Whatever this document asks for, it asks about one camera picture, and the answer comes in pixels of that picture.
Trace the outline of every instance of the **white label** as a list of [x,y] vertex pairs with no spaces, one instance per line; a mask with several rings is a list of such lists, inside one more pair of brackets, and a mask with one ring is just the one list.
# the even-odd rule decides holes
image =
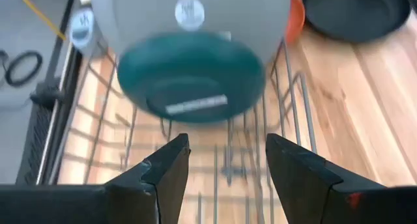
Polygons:
[[175,19],[187,31],[196,31],[204,22],[204,7],[199,0],[178,0]]
[[70,40],[76,48],[85,47],[92,36],[94,14],[90,8],[77,11],[71,19]]
[[211,96],[207,98],[201,98],[198,100],[190,100],[187,102],[179,103],[179,104],[172,104],[167,105],[165,108],[167,113],[170,115],[185,113],[188,111],[194,111],[198,109],[206,109],[210,107],[215,107],[219,105],[227,104],[227,97],[226,95],[219,95],[219,96]]
[[219,35],[228,41],[232,40],[232,33],[230,31],[221,31],[219,32]]

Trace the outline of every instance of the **orange object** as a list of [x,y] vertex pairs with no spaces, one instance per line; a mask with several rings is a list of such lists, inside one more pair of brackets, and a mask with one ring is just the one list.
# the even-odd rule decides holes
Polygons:
[[291,6],[289,11],[289,19],[287,30],[285,32],[285,40],[288,44],[294,42],[298,36],[300,36],[302,28],[304,26],[304,18],[306,17],[306,11],[301,0],[291,0]]

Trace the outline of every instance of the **wooden countertop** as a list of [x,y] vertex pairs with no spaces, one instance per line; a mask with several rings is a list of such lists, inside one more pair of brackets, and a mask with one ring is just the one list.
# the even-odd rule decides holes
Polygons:
[[[351,45],[325,38],[305,28],[300,39],[290,46],[293,74],[303,72],[308,84],[309,101],[317,149],[320,156],[362,176],[386,186],[416,184],[417,181],[417,19],[412,14],[406,26],[398,32],[371,44]],[[106,59],[95,61],[92,68],[104,79],[109,79],[111,63]],[[283,55],[278,62],[280,89],[288,89],[287,71]],[[137,125],[132,133],[132,150],[128,167],[139,163],[155,147],[166,140],[160,130],[158,118],[137,111],[132,119],[133,105],[117,92],[117,80],[112,83],[104,114],[105,122],[100,130],[98,147],[94,155],[88,183],[103,183],[120,174],[121,162],[126,156],[126,144],[130,138],[129,125]],[[100,114],[106,87],[91,73],[79,105],[92,113]],[[301,129],[302,146],[310,149],[307,122],[301,86],[295,85],[295,96]],[[279,107],[272,82],[268,80],[266,91],[266,132],[280,133]],[[260,122],[260,151],[265,151],[263,112],[257,106]],[[59,177],[60,184],[83,182],[86,158],[93,144],[81,135],[94,137],[98,119],[78,108],[73,120],[73,130],[66,144],[66,152]],[[286,137],[295,141],[293,113],[288,112],[285,121]],[[173,124],[173,133],[190,135],[192,154],[186,198],[182,206],[180,223],[212,223],[214,195],[214,150],[218,155],[218,222],[244,223],[246,215],[250,223],[256,223],[258,214],[264,213],[266,223],[271,223],[270,190],[267,177],[261,176],[262,193],[256,189],[255,156],[245,150],[255,148],[254,114],[248,113],[248,130],[242,129],[242,117],[235,120],[233,133],[233,166],[244,164],[250,173],[246,177],[235,175],[231,187],[222,174],[223,152],[227,144],[227,124],[215,126],[186,126]],[[261,170],[266,171],[265,154],[261,153]],[[201,195],[202,216],[197,216],[198,196]],[[274,198],[274,223],[285,223],[285,215]],[[263,210],[255,207],[263,202]]]

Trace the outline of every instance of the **wire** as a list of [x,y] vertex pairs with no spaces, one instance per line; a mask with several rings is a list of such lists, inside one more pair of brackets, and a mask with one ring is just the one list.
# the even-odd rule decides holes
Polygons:
[[[19,79],[13,79],[12,73],[18,67],[18,65],[26,58],[36,57],[37,62],[33,69],[24,77]],[[0,81],[0,87],[7,83],[11,87],[21,87],[32,80],[35,75],[39,72],[40,67],[42,66],[42,56],[37,51],[26,51],[19,54],[15,59],[10,62],[10,65],[7,67],[6,62],[8,60],[8,55],[5,51],[0,50],[0,62],[5,74],[3,79]],[[31,97],[28,97],[26,100],[23,101],[22,104],[18,105],[0,105],[0,111],[19,111],[23,109],[30,103]]]
[[[19,79],[13,79],[12,78],[12,73],[15,71],[15,69],[18,67],[18,65],[27,58],[30,57],[36,57],[37,62],[35,64],[35,66],[33,67],[33,69],[24,77],[19,78]],[[21,87],[23,85],[25,85],[26,83],[28,83],[30,80],[32,80],[34,78],[34,76],[39,72],[40,67],[42,66],[42,62],[43,62],[43,58],[42,56],[39,54],[39,52],[37,51],[25,51],[21,54],[19,54],[15,59],[13,59],[10,62],[10,65],[8,66],[8,68],[5,65],[5,62],[8,57],[4,57],[2,59],[2,66],[3,69],[5,70],[5,76],[4,76],[4,80],[6,81],[7,84],[9,84],[11,87]]]
[[49,20],[30,0],[22,0],[40,19],[44,20],[52,31],[57,34],[62,40],[66,40],[66,36]]

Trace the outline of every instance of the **yellow cable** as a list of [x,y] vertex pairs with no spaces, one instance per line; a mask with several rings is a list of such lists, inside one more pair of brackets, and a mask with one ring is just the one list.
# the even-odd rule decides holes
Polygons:
[[35,12],[42,20],[44,20],[48,26],[57,34],[62,40],[66,40],[65,35],[60,32],[60,30],[45,16],[39,9],[36,8],[36,6],[30,2],[30,0],[22,0],[30,9],[32,9],[33,12]]

